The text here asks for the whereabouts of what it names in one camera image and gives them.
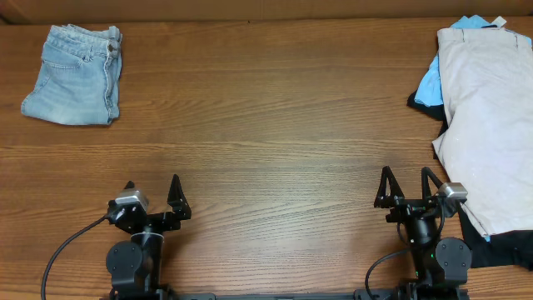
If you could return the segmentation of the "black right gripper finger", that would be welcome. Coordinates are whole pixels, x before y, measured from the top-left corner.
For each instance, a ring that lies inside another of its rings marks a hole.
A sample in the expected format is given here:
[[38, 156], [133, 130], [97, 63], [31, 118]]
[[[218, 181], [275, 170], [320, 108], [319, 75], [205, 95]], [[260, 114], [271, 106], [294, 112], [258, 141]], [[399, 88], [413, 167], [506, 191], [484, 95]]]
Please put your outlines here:
[[385, 166], [381, 171], [380, 184], [374, 201], [375, 208], [393, 208], [397, 203], [404, 199], [398, 181], [396, 180], [391, 168]]
[[433, 183], [437, 189], [443, 184], [429, 167], [423, 167], [421, 169], [421, 194], [423, 200], [427, 200], [432, 196], [430, 183]]

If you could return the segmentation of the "light blue denim shorts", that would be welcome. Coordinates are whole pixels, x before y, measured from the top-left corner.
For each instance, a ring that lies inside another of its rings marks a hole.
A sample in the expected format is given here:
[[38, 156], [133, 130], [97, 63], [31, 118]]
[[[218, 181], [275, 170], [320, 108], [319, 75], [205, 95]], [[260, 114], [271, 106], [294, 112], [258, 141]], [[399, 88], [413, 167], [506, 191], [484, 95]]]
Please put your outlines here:
[[52, 26], [42, 47], [34, 89], [22, 115], [62, 125], [109, 125], [120, 116], [122, 33]]

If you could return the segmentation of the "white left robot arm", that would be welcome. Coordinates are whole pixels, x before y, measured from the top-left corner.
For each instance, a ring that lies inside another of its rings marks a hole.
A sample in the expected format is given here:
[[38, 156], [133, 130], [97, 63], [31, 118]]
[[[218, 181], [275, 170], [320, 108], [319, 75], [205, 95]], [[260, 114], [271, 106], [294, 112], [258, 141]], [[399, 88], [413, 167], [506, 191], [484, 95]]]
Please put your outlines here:
[[130, 235], [111, 247], [106, 266], [112, 277], [111, 299], [176, 299], [168, 285], [160, 282], [164, 233], [177, 231], [192, 210], [175, 174], [167, 196], [170, 210], [149, 213], [148, 199], [128, 182], [117, 198], [108, 203], [107, 219]]

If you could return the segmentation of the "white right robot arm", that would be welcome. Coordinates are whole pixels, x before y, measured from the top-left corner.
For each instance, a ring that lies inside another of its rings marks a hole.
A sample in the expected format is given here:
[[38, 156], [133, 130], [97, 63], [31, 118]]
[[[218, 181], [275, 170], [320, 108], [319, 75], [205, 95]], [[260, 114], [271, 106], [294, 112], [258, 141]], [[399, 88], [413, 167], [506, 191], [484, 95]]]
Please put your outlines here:
[[467, 299], [461, 289], [467, 283], [472, 253], [466, 242], [441, 236], [446, 219], [458, 213], [467, 200], [466, 188], [459, 182], [442, 182], [428, 167], [421, 170], [421, 198], [408, 199], [390, 167], [381, 171], [374, 206], [387, 208], [388, 223], [406, 247], [375, 261], [365, 276], [366, 294], [376, 299], [370, 289], [370, 276], [381, 263], [409, 253], [416, 277], [399, 283], [387, 293], [387, 299]]

